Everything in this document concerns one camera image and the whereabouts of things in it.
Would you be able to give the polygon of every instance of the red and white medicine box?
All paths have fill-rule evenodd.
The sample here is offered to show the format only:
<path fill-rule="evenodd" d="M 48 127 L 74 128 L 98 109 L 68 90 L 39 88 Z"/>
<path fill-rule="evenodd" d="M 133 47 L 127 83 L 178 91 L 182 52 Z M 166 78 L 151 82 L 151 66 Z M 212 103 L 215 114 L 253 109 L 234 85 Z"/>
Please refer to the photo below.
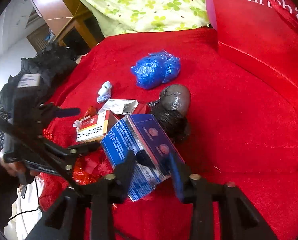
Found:
<path fill-rule="evenodd" d="M 89 117 L 81 122 L 76 141 L 101 141 L 118 121 L 119 119 L 110 110 Z"/>

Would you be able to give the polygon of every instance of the bolt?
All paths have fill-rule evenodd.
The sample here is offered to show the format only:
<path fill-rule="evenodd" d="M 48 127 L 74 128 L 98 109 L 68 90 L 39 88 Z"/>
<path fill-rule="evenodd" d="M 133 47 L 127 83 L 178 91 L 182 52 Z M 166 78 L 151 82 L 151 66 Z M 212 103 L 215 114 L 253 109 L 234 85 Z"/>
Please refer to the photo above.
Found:
<path fill-rule="evenodd" d="M 109 179 L 109 180 L 113 180 L 115 178 L 116 178 L 116 175 L 114 175 L 113 173 L 107 174 L 104 177 L 104 179 Z"/>
<path fill-rule="evenodd" d="M 198 180 L 198 179 L 201 179 L 201 176 L 199 174 L 193 173 L 193 174 L 190 174 L 189 178 L 192 180 Z"/>
<path fill-rule="evenodd" d="M 68 164 L 67 166 L 65 166 L 66 171 L 70 171 L 72 169 L 72 166 L 70 164 Z"/>
<path fill-rule="evenodd" d="M 229 182 L 226 183 L 226 186 L 227 187 L 235 187 L 236 184 L 233 181 L 229 181 Z"/>

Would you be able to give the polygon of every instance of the red shopping bag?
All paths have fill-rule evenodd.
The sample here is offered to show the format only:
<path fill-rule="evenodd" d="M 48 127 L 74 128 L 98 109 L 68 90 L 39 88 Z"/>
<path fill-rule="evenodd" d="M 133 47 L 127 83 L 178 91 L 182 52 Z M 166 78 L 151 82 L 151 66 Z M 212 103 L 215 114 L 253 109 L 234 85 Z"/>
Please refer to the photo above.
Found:
<path fill-rule="evenodd" d="M 298 9 L 291 0 L 213 0 L 219 53 L 298 111 Z"/>

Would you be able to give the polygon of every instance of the blue object in background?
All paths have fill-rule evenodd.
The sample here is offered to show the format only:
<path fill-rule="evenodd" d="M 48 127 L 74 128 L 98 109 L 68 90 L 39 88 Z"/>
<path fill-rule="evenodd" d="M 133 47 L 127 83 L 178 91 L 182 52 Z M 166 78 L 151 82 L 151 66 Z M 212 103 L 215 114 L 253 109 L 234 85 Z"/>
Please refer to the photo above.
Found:
<path fill-rule="evenodd" d="M 131 67 L 131 72 L 137 77 L 137 86 L 151 89 L 176 78 L 180 72 L 180 61 L 163 50 L 140 59 Z"/>

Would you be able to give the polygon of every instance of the human hand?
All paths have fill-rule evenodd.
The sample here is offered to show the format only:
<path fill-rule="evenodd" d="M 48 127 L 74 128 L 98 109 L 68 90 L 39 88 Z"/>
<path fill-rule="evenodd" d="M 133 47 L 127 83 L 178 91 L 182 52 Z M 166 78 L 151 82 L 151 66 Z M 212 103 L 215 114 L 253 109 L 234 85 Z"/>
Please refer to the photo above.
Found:
<path fill-rule="evenodd" d="M 2 157 L 3 152 L 4 152 L 4 149 L 2 149 L 0 152 L 0 164 L 3 168 L 5 168 L 5 170 L 7 171 L 7 173 L 9 173 L 9 175 L 16 177 L 18 173 L 26 172 L 27 168 L 25 167 L 23 162 L 5 163 Z M 39 171 L 30 171 L 31 176 L 38 176 L 39 174 L 40 174 Z"/>

